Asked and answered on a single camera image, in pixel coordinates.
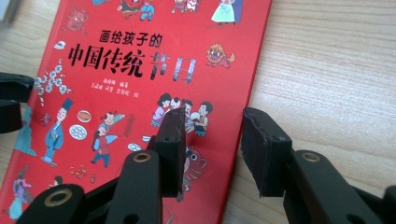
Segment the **wooden surface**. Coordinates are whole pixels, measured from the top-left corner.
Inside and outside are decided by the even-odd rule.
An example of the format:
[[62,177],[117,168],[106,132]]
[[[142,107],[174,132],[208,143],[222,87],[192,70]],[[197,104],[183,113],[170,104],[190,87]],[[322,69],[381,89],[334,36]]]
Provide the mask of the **wooden surface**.
[[[21,1],[0,26],[0,71],[36,76],[59,1]],[[294,149],[325,155],[346,180],[382,196],[396,184],[396,2],[274,1],[250,106]],[[17,133],[0,134],[4,177]],[[288,223],[259,198],[238,153],[223,223]]]

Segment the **cartoon figure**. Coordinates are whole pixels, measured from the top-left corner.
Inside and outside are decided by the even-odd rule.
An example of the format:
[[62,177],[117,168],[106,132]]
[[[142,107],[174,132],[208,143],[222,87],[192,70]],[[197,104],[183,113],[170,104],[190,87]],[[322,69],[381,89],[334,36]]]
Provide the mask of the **cartoon figure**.
[[92,0],[92,3],[94,6],[100,6],[102,5],[104,2],[108,2],[110,0]]
[[209,123],[207,115],[212,112],[212,110],[212,104],[210,104],[209,102],[202,102],[198,110],[198,113],[200,115],[199,120],[195,121],[194,125],[186,130],[186,133],[190,133],[195,130],[196,135],[205,136],[207,131],[207,125]]
[[107,134],[110,131],[110,128],[119,122],[121,119],[125,118],[125,115],[118,114],[114,116],[117,113],[117,111],[113,112],[108,112],[105,114],[105,116],[102,118],[104,121],[99,125],[98,130],[103,127],[105,134]]
[[244,4],[244,0],[235,0],[232,4],[233,6],[233,24],[237,22],[241,22],[242,17],[242,5]]
[[49,185],[49,188],[61,185],[63,182],[64,182],[64,178],[61,177],[60,175],[57,175],[53,180],[53,184]]
[[23,115],[23,126],[18,133],[17,143],[15,149],[31,156],[36,156],[35,151],[31,148],[32,144],[32,129],[30,128],[30,120],[32,116],[32,109],[27,106],[25,114]]
[[143,4],[140,0],[132,0],[130,4],[128,4],[126,0],[121,0],[121,5],[117,7],[117,11],[121,11],[122,17],[127,20],[136,15],[142,6]]
[[212,21],[222,25],[224,22],[234,22],[233,6],[235,0],[221,0],[218,8],[212,16]]
[[175,0],[175,7],[172,9],[172,13],[175,13],[177,9],[183,13],[186,9],[186,0]]
[[163,117],[169,111],[169,104],[171,103],[172,97],[169,93],[164,93],[160,100],[157,102],[157,109],[155,110],[151,125],[154,127],[160,127],[161,123],[163,122]]
[[183,191],[191,190],[191,181],[198,179],[207,165],[200,152],[194,147],[186,147],[186,162],[184,163]]
[[105,128],[100,127],[93,136],[92,150],[96,154],[91,163],[96,164],[100,159],[103,159],[104,166],[107,168],[110,160],[110,148],[108,144],[114,142],[117,138],[116,135],[106,135]]
[[186,130],[187,130],[194,124],[194,122],[191,120],[192,101],[184,99],[184,100],[182,100],[181,103],[184,106],[184,111],[186,114],[186,122],[184,123],[184,126],[186,127]]
[[145,5],[140,8],[140,12],[142,15],[140,16],[140,20],[143,21],[146,18],[148,21],[152,20],[152,15],[154,15],[154,6],[149,2],[149,0],[145,0]]
[[72,8],[72,15],[68,17],[67,21],[67,29],[71,31],[79,31],[81,30],[83,34],[85,34],[84,23],[88,19],[88,12],[82,8],[77,10],[75,6]]
[[190,12],[197,11],[199,2],[200,2],[199,0],[187,0],[186,9],[189,10]]
[[41,157],[41,160],[48,163],[50,166],[55,167],[56,163],[53,162],[53,156],[55,155],[55,151],[61,149],[64,144],[64,131],[62,128],[62,121],[67,116],[67,112],[70,110],[70,106],[73,104],[69,98],[66,98],[64,104],[59,109],[58,114],[56,115],[56,123],[49,129],[49,132],[46,135],[46,146],[47,151],[44,157]]
[[206,65],[216,67],[218,65],[224,66],[226,68],[230,68],[230,63],[235,61],[235,54],[232,53],[230,58],[227,58],[227,55],[224,52],[224,48],[221,44],[213,44],[207,50],[206,55],[208,62]]
[[171,109],[177,109],[177,108],[179,108],[179,107],[180,107],[180,104],[181,104],[181,102],[180,102],[180,100],[178,99],[178,97],[173,98],[172,101],[171,101]]
[[3,210],[3,213],[8,213],[9,218],[11,219],[20,218],[22,215],[22,203],[31,203],[34,198],[28,189],[31,188],[32,185],[26,183],[26,179],[24,178],[27,168],[27,166],[24,167],[14,180],[12,189],[14,191],[15,199],[8,210]]

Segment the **red book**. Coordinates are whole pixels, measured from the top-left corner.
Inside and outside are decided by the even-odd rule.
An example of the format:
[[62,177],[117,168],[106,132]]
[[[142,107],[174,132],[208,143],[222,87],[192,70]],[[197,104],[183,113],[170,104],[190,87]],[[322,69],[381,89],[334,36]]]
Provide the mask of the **red book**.
[[40,192],[89,192],[185,106],[184,199],[164,223],[219,223],[270,0],[62,0],[0,193],[13,223]]

